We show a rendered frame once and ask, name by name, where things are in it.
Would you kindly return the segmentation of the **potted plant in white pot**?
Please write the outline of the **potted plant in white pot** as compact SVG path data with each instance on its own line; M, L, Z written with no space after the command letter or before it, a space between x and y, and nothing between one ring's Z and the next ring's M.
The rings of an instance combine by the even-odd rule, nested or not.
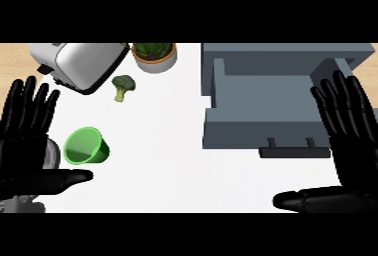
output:
M131 52L138 68L150 74L165 72L175 64L174 43L134 43Z

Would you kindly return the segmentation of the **silver toaster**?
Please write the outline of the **silver toaster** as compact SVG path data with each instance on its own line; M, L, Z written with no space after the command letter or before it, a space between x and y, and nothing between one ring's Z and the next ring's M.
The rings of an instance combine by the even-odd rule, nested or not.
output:
M128 48L119 43L31 43L37 72L54 83L90 95L112 75Z

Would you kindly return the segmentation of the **grey open drawer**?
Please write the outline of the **grey open drawer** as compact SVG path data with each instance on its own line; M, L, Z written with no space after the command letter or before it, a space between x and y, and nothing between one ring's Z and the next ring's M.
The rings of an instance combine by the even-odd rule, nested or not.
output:
M280 147L329 145L310 88L332 72L351 74L347 60L321 61L304 76L231 76L221 59L212 62L211 107L205 110L202 147L258 149L273 139Z

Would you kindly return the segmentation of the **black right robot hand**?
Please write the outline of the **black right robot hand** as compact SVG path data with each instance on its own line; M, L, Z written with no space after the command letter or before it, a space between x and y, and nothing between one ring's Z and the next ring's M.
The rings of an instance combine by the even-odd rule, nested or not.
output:
M298 213L369 213L378 215L378 121L354 76L333 71L310 92L329 135L339 186L274 195L273 206Z

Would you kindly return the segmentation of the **broccoli floret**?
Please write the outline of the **broccoli floret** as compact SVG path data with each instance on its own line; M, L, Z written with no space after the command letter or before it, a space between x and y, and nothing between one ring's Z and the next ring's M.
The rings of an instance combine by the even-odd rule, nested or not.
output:
M121 75L112 79L112 84L116 89L115 101L122 102L125 92L132 91L135 89L135 82L128 75Z

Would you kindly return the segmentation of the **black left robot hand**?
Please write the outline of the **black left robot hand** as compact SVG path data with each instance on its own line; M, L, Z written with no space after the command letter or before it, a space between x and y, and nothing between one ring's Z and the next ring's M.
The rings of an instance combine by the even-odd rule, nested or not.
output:
M7 93L0 117L0 200L16 195L16 181L28 174L37 175L39 195L57 195L70 186L93 179L82 169L42 171L48 128L54 115L59 90L48 84L35 87L34 76L16 79Z

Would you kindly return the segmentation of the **green cup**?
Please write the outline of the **green cup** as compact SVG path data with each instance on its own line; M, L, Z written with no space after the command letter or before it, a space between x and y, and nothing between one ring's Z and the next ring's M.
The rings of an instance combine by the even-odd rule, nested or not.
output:
M107 159L109 146L94 127L82 127L69 135L63 146L63 157L73 165L101 163Z

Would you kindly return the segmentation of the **grey cabinet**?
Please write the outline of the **grey cabinet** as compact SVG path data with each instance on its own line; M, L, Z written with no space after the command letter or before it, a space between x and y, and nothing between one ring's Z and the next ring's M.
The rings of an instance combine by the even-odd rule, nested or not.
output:
M324 59L344 59L354 69L373 54L370 43L202 43L200 94L211 95L214 60L227 75L310 75Z

